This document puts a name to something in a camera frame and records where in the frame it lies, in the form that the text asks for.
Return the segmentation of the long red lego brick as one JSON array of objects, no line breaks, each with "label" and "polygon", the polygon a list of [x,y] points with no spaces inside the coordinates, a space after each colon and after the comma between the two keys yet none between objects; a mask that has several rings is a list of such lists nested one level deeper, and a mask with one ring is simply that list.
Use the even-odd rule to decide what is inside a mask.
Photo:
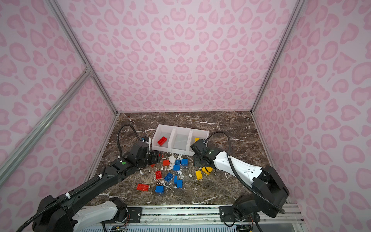
[{"label": "long red lego brick", "polygon": [[163,136],[163,137],[161,137],[159,140],[158,140],[158,142],[157,142],[157,144],[159,145],[159,146],[163,146],[166,142],[167,142],[167,138],[165,137],[165,136]]}]

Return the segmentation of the red lego brick hollow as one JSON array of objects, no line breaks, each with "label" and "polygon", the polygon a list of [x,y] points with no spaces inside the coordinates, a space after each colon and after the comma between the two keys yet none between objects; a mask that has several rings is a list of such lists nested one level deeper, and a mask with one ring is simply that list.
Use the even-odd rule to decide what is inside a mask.
[{"label": "red lego brick hollow", "polygon": [[162,172],[161,171],[155,171],[155,177],[156,177],[156,180],[162,179]]}]

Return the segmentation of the blue lego brick diagonal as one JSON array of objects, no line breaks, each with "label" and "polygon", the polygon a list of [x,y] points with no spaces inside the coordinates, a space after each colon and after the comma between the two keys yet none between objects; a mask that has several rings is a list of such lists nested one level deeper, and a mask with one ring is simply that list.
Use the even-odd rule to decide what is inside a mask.
[{"label": "blue lego brick diagonal", "polygon": [[168,173],[168,174],[165,176],[164,180],[165,180],[166,182],[170,182],[170,181],[172,180],[173,176],[174,176],[173,174]]}]

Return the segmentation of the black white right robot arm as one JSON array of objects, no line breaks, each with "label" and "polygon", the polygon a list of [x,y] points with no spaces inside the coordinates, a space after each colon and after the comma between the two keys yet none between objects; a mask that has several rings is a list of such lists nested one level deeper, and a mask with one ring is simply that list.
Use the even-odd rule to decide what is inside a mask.
[{"label": "black white right robot arm", "polygon": [[262,168],[248,164],[219,148],[191,148],[195,166],[211,167],[229,173],[251,192],[251,195],[241,195],[233,203],[231,216],[228,218],[244,221],[258,212],[271,218],[286,213],[284,204],[289,191],[273,167],[267,165]]}]

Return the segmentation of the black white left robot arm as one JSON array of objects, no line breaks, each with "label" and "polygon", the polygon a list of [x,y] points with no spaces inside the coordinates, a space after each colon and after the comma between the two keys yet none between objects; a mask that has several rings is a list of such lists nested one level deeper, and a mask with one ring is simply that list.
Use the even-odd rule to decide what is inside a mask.
[{"label": "black white left robot arm", "polygon": [[151,150],[145,142],[134,144],[130,152],[114,160],[96,177],[56,198],[49,195],[42,199],[37,213],[17,231],[22,232],[31,225],[35,232],[77,232],[100,222],[127,222],[127,205],[118,197],[110,198],[93,211],[83,207],[130,175],[159,163],[161,157],[160,151]]}]

